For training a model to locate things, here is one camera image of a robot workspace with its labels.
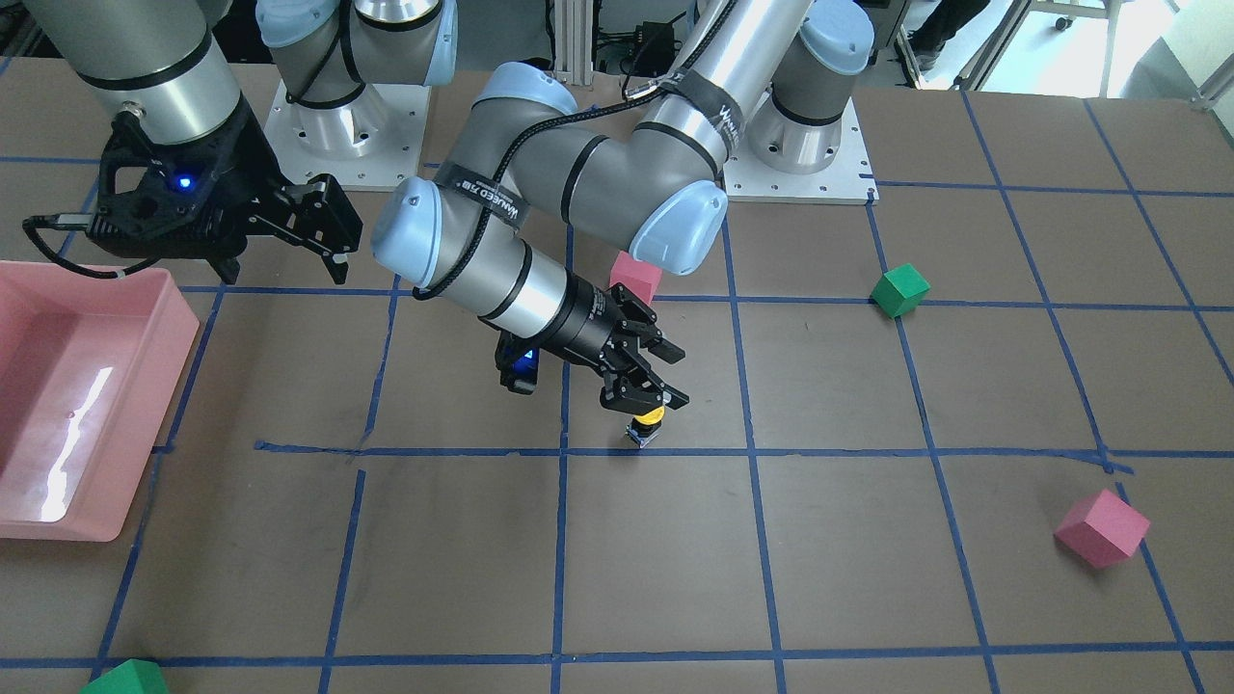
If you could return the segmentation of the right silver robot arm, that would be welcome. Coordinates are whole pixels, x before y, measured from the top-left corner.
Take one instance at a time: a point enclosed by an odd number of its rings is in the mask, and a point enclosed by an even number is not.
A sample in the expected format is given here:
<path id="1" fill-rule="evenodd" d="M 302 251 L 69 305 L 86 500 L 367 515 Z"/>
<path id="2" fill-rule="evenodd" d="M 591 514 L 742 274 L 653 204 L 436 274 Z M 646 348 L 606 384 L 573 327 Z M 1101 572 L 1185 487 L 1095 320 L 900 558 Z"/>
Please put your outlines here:
<path id="1" fill-rule="evenodd" d="M 197 1 L 25 6 L 111 119 L 96 211 L 22 221 L 44 259 L 90 280 L 191 259 L 233 284 L 248 240 L 273 236 L 347 280 L 362 217 L 331 172 L 283 174 Z M 297 136 L 329 161 L 387 141 L 380 84 L 445 85 L 457 65 L 454 1 L 259 1 L 255 26 Z"/>

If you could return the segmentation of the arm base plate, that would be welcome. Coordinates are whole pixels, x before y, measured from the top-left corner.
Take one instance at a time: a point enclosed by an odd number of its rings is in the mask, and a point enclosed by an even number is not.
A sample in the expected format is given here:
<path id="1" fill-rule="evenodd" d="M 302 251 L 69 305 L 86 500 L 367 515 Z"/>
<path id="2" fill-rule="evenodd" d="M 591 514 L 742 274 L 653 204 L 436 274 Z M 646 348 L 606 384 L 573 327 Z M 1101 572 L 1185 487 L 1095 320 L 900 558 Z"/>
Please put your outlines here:
<path id="1" fill-rule="evenodd" d="M 333 110 L 290 104 L 285 93 L 280 83 L 263 132 L 292 183 L 329 173 L 348 191 L 392 191 L 420 172 L 431 88 L 366 85 Z"/>
<path id="2" fill-rule="evenodd" d="M 880 194 L 854 102 L 842 119 L 806 126 L 764 93 L 754 121 L 723 168 L 731 201 L 877 203 Z"/>

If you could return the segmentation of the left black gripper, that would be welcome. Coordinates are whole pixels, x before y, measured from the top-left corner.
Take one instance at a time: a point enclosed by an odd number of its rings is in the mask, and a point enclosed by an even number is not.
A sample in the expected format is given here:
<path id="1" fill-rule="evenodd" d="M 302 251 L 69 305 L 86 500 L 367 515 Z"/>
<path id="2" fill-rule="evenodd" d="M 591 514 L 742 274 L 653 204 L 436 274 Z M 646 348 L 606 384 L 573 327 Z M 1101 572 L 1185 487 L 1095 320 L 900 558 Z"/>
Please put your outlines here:
<path id="1" fill-rule="evenodd" d="M 690 404 L 686 391 L 669 387 L 654 373 L 640 349 L 675 364 L 684 359 L 682 347 L 656 328 L 652 305 L 622 284 L 601 290 L 573 272 L 566 273 L 566 291 L 554 324 L 554 353 L 574 366 L 582 366 L 601 378 L 600 403 L 612 412 L 648 414 L 666 406 Z"/>

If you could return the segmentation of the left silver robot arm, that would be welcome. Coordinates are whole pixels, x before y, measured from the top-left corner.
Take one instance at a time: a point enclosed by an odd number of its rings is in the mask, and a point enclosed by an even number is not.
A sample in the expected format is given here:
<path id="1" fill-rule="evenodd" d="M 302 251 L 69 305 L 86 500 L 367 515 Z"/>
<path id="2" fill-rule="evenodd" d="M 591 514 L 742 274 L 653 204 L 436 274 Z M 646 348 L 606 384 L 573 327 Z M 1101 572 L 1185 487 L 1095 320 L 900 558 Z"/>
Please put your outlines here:
<path id="1" fill-rule="evenodd" d="M 533 349 L 603 378 L 615 412 L 682 408 L 648 364 L 684 351 L 629 289 L 602 289 L 521 235 L 534 210 L 664 272 L 690 274 L 726 219 L 729 195 L 808 200 L 832 167 L 854 167 L 851 88 L 875 31 L 851 1 L 713 1 L 684 53 L 631 104 L 589 114 L 536 67 L 499 65 L 431 179 L 389 198 L 373 253 L 420 300 L 443 296 L 499 330 L 503 387 L 533 391 Z M 626 140 L 589 122 L 647 111 Z"/>

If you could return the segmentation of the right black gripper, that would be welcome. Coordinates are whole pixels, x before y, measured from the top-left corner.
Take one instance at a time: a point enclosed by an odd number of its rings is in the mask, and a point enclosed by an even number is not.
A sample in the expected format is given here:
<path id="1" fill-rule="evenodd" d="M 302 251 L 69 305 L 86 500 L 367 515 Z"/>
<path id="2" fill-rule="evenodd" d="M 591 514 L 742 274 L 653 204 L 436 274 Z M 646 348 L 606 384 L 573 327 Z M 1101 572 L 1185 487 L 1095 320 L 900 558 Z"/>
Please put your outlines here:
<path id="1" fill-rule="evenodd" d="M 329 173 L 305 184 L 289 184 L 255 199 L 246 212 L 253 233 L 273 233 L 283 242 L 308 249 L 326 261 L 334 285 L 347 282 L 348 254 L 359 249 L 362 216 Z M 241 263 L 237 254 L 216 256 L 213 270 L 225 285 L 234 285 Z"/>

